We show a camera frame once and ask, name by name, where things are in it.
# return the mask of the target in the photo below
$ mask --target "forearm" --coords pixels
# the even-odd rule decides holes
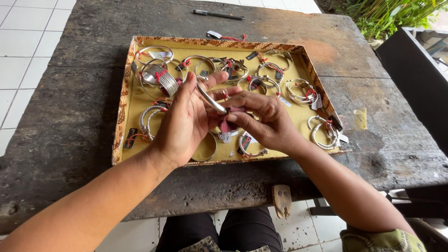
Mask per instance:
[[[0,243],[0,250],[95,250],[171,171],[149,159],[148,152],[141,152],[112,167],[25,222]]]
[[[300,151],[291,157],[347,224],[364,231],[387,232],[398,228],[413,234],[400,212],[377,190],[324,150],[303,140]]]

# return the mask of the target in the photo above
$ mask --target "black pen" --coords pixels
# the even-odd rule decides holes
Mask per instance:
[[[245,19],[244,17],[238,17],[238,16],[233,16],[233,15],[227,15],[227,14],[213,13],[213,12],[209,12],[209,11],[205,11],[205,10],[198,10],[198,9],[194,9],[193,13],[194,14],[199,14],[199,15],[204,15],[204,16],[210,15],[210,16],[226,17],[226,18],[232,18],[232,19],[238,19],[238,20]]]

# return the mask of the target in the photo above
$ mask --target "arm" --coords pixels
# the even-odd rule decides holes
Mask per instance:
[[[348,225],[368,232],[402,229],[415,235],[400,212],[377,190],[306,140],[278,98],[243,91],[222,105],[244,106],[259,117],[260,122],[246,113],[232,112],[227,120],[247,130],[263,146],[293,158]]]
[[[227,79],[209,76],[208,89]],[[84,187],[39,212],[0,243],[0,251],[94,251],[110,230],[175,168],[185,165],[217,121],[207,118],[196,77],[188,73],[148,148],[110,168]],[[226,89],[229,95],[239,87]],[[224,98],[221,90],[209,95]]]

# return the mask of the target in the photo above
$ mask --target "wooden table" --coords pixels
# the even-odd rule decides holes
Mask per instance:
[[[193,15],[193,9],[247,20]],[[446,156],[349,17],[190,0],[78,0],[0,158],[0,234],[111,166],[133,35],[205,38],[209,30],[232,37],[244,33],[250,42],[304,45],[335,109],[367,108],[368,129],[346,130],[350,143],[343,148],[352,151],[334,158],[376,189],[448,181]],[[271,204],[276,184],[289,185],[293,200],[320,196],[291,159],[179,168],[125,220]]]

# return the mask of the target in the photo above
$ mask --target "left hand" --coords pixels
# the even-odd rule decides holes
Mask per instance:
[[[226,72],[211,74],[202,87],[208,90],[227,78]],[[222,100],[224,99],[222,90],[229,96],[241,92],[240,87],[229,87],[209,91],[208,95],[214,100]],[[196,75],[189,72],[185,83],[179,88],[173,103],[165,113],[154,141],[149,146],[156,151],[156,155],[160,155],[153,158],[162,158],[164,163],[169,163],[171,169],[185,165],[207,132],[218,125],[217,120],[207,117],[208,111],[216,113],[196,90]]]

